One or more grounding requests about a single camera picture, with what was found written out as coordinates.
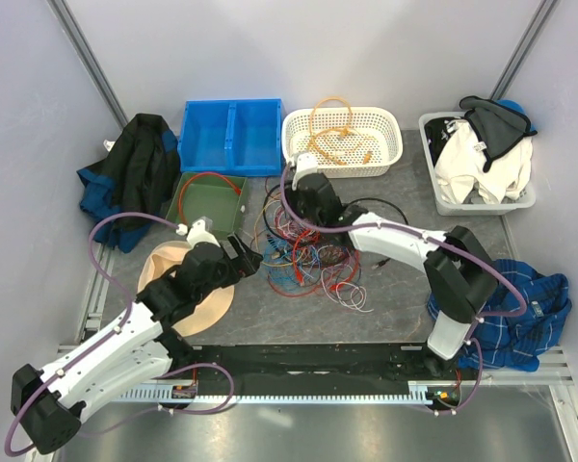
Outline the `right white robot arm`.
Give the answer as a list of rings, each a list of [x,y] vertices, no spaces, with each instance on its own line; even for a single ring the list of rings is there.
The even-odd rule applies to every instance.
[[[357,203],[345,204],[322,173],[307,174],[296,185],[283,185],[281,201],[292,219],[304,227],[359,252],[423,271],[438,307],[428,349],[421,357],[423,370],[440,379],[456,368],[457,353],[498,285],[493,261],[469,229],[415,228]]]

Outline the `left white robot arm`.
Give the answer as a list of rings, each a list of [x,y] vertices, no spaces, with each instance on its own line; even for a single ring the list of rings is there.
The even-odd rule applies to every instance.
[[[189,373],[186,338],[227,313],[235,285],[263,260],[236,236],[229,241],[234,257],[208,232],[157,245],[135,298],[113,321],[43,368],[24,365],[13,374],[14,424],[32,449],[50,454],[63,447],[101,407],[141,382]]]

